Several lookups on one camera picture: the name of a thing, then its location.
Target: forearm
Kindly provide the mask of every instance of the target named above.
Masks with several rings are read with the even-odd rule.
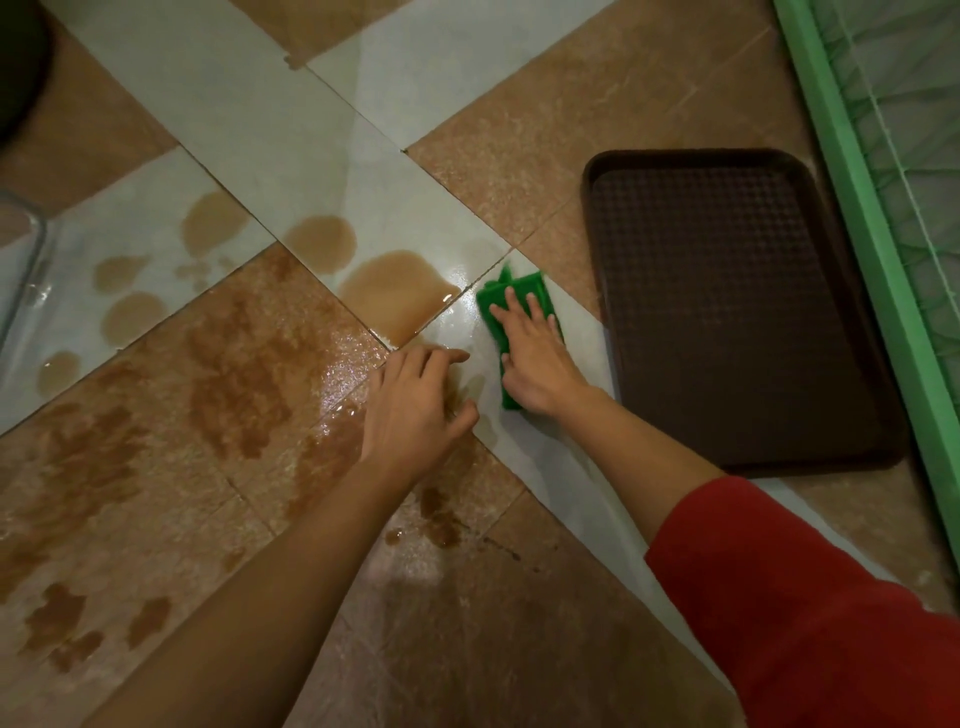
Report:
[[[406,493],[355,466],[140,666],[88,726],[281,725],[353,577]]]
[[[557,420],[609,480],[648,544],[684,496],[723,475],[596,387],[570,393]]]

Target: dark object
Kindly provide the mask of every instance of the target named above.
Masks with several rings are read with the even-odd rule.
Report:
[[[50,32],[36,0],[3,0],[0,7],[0,143],[30,110],[46,81]]]
[[[846,241],[774,150],[606,152],[584,213],[624,405],[728,472],[880,468],[907,449]]]

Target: green frame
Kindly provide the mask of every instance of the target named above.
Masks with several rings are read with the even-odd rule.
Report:
[[[809,0],[774,0],[926,475],[960,563],[960,419]]]

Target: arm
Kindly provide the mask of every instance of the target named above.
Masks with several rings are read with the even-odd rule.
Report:
[[[603,471],[751,726],[960,725],[955,619],[589,387],[537,300],[529,317],[507,303],[491,309],[510,339],[504,386]]]
[[[414,483],[477,421],[444,420],[465,352],[394,352],[371,377],[360,462],[185,621],[85,725],[279,726],[354,576]]]
[[[596,463],[647,543],[688,493],[723,472],[587,384],[536,296],[528,317],[507,289],[508,309],[491,313],[510,339],[503,385],[526,409],[555,418]]]

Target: tray rim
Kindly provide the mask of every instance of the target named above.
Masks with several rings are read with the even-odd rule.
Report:
[[[833,307],[837,311],[847,340],[850,342],[854,364],[869,381],[878,380],[881,385],[880,388],[869,387],[879,419],[880,437],[869,450],[847,457],[822,460],[717,463],[717,465],[729,473],[746,477],[780,477],[890,468],[906,457],[910,445],[910,429],[886,351],[879,345],[880,339],[876,318],[868,303],[865,283],[854,263],[850,240],[837,229],[835,224],[832,224],[829,216],[826,215],[824,201],[810,170],[799,159],[780,149],[771,147],[744,149],[614,149],[600,152],[587,162],[580,185],[581,206],[587,232],[591,267],[597,290],[600,293],[601,311],[610,338],[615,389],[619,391],[618,381],[623,379],[624,362],[621,358],[617,331],[610,324],[606,276],[600,266],[594,263],[599,257],[599,244],[597,242],[597,216],[591,204],[593,186],[604,174],[611,171],[721,166],[757,168],[772,165],[780,166],[786,171],[788,181],[798,193],[798,201],[804,219],[808,225],[816,227],[815,230],[811,230],[811,238],[814,241],[821,271],[827,281]],[[852,338],[859,338],[860,341],[853,341]],[[864,372],[865,365],[872,370]]]

